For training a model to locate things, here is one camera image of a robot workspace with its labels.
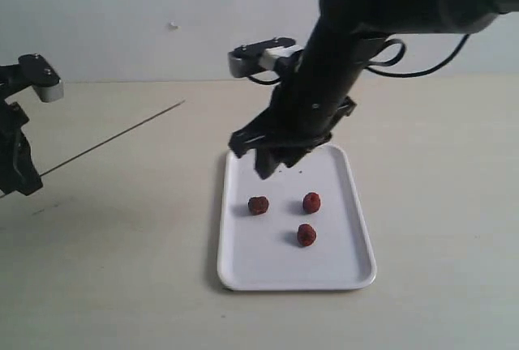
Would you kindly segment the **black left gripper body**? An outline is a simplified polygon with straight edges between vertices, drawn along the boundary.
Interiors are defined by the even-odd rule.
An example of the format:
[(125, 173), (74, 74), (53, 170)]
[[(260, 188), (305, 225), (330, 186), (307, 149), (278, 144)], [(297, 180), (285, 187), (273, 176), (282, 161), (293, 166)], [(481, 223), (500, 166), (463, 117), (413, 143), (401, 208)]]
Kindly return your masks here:
[(9, 96), (32, 86), (31, 64), (1, 66), (1, 162), (30, 164), (32, 151), (22, 127), (29, 122), (17, 102), (7, 103)]

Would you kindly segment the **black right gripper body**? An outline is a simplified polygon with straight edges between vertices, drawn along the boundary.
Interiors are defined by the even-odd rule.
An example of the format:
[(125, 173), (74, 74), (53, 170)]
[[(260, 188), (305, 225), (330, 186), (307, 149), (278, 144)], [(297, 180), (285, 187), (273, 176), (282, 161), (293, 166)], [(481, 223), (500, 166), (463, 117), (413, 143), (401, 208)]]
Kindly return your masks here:
[(230, 136), (229, 149), (242, 157), (257, 148), (318, 147), (329, 142), (337, 123), (357, 106), (350, 97), (352, 85), (277, 85), (267, 108)]

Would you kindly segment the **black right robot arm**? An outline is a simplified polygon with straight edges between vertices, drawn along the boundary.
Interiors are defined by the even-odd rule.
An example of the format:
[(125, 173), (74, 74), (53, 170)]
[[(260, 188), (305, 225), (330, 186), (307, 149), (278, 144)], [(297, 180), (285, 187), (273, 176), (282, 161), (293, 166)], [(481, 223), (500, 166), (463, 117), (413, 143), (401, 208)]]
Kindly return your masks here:
[(517, 11), (518, 0), (319, 0), (319, 7), (304, 46), (275, 37), (228, 55), (237, 79), (257, 82), (265, 71), (276, 75), (268, 107), (229, 140), (237, 157), (255, 152), (255, 171), (263, 179), (331, 139), (335, 125), (354, 110), (349, 93), (360, 74), (386, 75), (388, 63), (376, 56), (401, 35), (468, 38)]

